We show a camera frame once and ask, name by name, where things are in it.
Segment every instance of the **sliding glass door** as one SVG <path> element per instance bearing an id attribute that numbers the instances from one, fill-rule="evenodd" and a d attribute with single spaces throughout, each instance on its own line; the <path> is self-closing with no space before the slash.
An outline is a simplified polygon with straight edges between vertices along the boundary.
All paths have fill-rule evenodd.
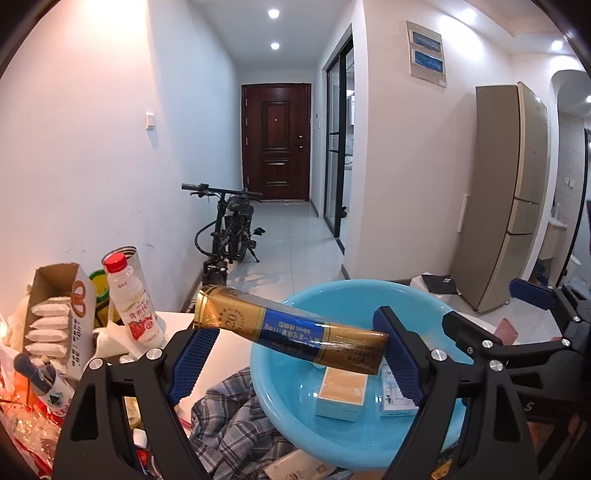
<path id="1" fill-rule="evenodd" d="M 349 199 L 343 198 L 345 167 L 352 165 L 353 155 L 353 40 L 349 40 L 327 69 L 327 138 L 326 138 L 326 179 L 324 184 L 324 219 L 337 239 L 341 250 L 345 250 L 342 233 L 343 218 L 346 216 Z"/>

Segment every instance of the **bicycle handlebar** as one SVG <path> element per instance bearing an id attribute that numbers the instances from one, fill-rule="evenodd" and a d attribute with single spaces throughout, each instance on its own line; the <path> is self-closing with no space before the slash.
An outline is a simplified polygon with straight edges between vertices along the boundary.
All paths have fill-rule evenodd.
<path id="1" fill-rule="evenodd" d="M 249 192 L 248 189 L 244 190 L 225 190 L 225 189 L 213 189 L 210 188 L 207 183 L 202 183 L 200 185 L 193 185 L 191 183 L 183 183 L 181 186 L 182 190 L 190 190 L 191 192 L 198 192 L 198 193 L 227 193 L 229 195 L 247 195 L 253 198 L 260 198 L 262 197 L 262 193 L 258 192 Z"/>

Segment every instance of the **blue bucket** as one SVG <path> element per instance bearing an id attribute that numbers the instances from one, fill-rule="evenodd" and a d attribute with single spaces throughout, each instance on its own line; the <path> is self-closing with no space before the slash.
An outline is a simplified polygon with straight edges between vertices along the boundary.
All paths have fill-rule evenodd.
<path id="1" fill-rule="evenodd" d="M 441 328 L 441 318 L 451 308 L 414 288 L 380 280 L 344 280 L 308 288 L 285 304 L 365 329 L 371 329 L 376 309 L 389 306 L 430 348 L 442 348 L 455 361 L 472 363 Z M 306 453 L 331 465 L 353 470 L 387 468 L 413 422 L 414 416 L 379 416 L 381 388 L 375 376 L 368 378 L 357 421 L 349 422 L 314 414 L 324 369 L 253 345 L 251 371 L 256 394 L 275 428 Z M 444 449 L 459 438 L 465 411 L 457 400 Z"/>

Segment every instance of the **refrigerator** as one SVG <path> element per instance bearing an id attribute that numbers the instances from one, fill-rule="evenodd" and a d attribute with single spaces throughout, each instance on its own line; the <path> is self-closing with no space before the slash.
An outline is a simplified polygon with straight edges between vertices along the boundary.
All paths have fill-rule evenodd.
<path id="1" fill-rule="evenodd" d="M 488 312 L 509 300 L 528 261 L 546 191 L 548 116 L 526 85 L 476 88 L 472 187 L 452 277 Z"/>

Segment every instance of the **plaid shirt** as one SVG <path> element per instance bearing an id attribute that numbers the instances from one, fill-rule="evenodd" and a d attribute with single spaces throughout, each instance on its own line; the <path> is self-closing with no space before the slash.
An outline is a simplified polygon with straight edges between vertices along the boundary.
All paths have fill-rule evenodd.
<path id="1" fill-rule="evenodd" d="M 267 480 L 263 469 L 295 450 L 269 421 L 245 368 L 210 388 L 191 409 L 189 437 L 215 480 Z"/>

